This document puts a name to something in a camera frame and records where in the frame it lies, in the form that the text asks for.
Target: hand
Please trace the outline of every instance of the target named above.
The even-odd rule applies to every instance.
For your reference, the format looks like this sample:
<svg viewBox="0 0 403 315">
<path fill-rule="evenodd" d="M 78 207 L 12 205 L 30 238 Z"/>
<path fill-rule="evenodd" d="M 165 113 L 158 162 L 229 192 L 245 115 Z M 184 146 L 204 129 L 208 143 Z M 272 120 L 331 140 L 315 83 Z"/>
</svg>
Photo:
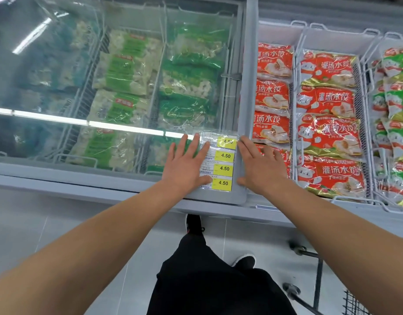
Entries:
<svg viewBox="0 0 403 315">
<path fill-rule="evenodd" d="M 174 154 L 175 143 L 172 143 L 168 151 L 167 162 L 165 163 L 162 180 L 167 180 L 173 186 L 177 186 L 184 195 L 189 194 L 197 187 L 209 184 L 212 178 L 209 175 L 200 177 L 200 166 L 209 151 L 210 143 L 206 142 L 199 150 L 196 157 L 193 157 L 199 145 L 200 135 L 196 133 L 193 141 L 184 153 L 188 136 L 184 135 L 178 143 Z"/>
<path fill-rule="evenodd" d="M 245 165 L 245 177 L 238 178 L 239 185 L 264 196 L 266 192 L 278 189 L 276 186 L 283 181 L 289 180 L 282 155 L 273 152 L 272 148 L 264 147 L 263 156 L 245 136 L 238 141 L 238 148 Z"/>
</svg>

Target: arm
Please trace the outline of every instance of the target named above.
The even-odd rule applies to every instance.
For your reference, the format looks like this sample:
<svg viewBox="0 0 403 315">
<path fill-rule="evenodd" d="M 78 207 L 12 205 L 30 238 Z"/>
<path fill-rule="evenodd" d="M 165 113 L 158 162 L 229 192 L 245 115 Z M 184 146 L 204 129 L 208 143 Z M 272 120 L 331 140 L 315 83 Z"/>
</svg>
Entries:
<svg viewBox="0 0 403 315">
<path fill-rule="evenodd" d="M 209 149 L 184 154 L 187 135 L 173 143 L 162 180 L 85 221 L 0 278 L 0 315 L 83 314 L 114 279 L 152 226 L 183 197 L 211 182 L 199 177 Z"/>
<path fill-rule="evenodd" d="M 296 185 L 271 148 L 262 157 L 247 137 L 238 147 L 246 172 L 238 183 L 283 212 L 372 314 L 403 315 L 403 239 Z"/>
</svg>

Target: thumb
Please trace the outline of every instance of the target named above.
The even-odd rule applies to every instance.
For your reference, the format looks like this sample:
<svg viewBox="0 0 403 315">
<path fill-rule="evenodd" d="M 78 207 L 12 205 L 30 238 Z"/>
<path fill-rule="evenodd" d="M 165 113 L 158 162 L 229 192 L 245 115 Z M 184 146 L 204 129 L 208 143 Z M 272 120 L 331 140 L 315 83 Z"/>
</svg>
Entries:
<svg viewBox="0 0 403 315">
<path fill-rule="evenodd" d="M 240 186 L 246 186 L 246 179 L 245 177 L 240 177 L 236 180 L 236 183 L 239 184 Z"/>
<path fill-rule="evenodd" d="M 212 180 L 211 176 L 209 176 L 209 175 L 203 175 L 203 176 L 197 178 L 196 183 L 197 183 L 197 186 L 201 186 L 201 185 L 204 185 L 204 184 L 209 184 L 209 183 L 211 183 L 212 181 L 213 181 L 213 180 Z"/>
</svg>

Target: right hand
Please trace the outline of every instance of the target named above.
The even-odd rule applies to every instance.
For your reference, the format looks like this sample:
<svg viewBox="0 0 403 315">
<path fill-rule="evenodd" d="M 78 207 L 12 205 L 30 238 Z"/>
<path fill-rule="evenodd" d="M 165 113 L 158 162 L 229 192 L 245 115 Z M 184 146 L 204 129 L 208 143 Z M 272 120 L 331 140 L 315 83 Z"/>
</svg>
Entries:
<svg viewBox="0 0 403 315">
<path fill-rule="evenodd" d="M 238 148 L 245 165 L 245 177 L 238 178 L 237 183 L 252 190 L 256 194 L 278 189 L 283 181 L 289 180 L 282 155 L 272 148 L 263 148 L 264 156 L 254 143 L 246 136 L 238 141 Z"/>
</svg>

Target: forearm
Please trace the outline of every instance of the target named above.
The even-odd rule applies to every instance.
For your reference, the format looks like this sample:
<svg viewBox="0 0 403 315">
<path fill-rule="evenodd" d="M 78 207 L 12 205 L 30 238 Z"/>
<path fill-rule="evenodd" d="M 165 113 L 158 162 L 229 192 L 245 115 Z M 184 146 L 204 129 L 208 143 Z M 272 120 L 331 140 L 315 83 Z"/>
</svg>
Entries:
<svg viewBox="0 0 403 315">
<path fill-rule="evenodd" d="M 372 314 L 403 314 L 403 239 L 290 180 L 277 188 L 266 198 L 308 238 Z"/>
<path fill-rule="evenodd" d="M 83 314 L 183 197 L 160 181 L 58 238 L 0 278 L 0 314 Z"/>
</svg>

